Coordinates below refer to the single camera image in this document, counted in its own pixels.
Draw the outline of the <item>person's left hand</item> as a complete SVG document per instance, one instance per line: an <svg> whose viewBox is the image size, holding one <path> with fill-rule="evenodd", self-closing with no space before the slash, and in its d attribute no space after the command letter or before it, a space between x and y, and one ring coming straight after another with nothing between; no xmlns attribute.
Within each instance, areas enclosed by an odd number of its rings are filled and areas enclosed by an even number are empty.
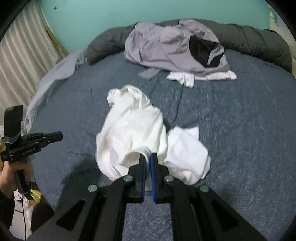
<svg viewBox="0 0 296 241"><path fill-rule="evenodd" d="M1 192L7 198L12 198L14 191L17 190L15 173L17 171L23 171L25 180L30 181L34 171L31 170L31 161L34 157L27 157L20 161L9 163L4 162L3 170L1 172Z"/></svg>

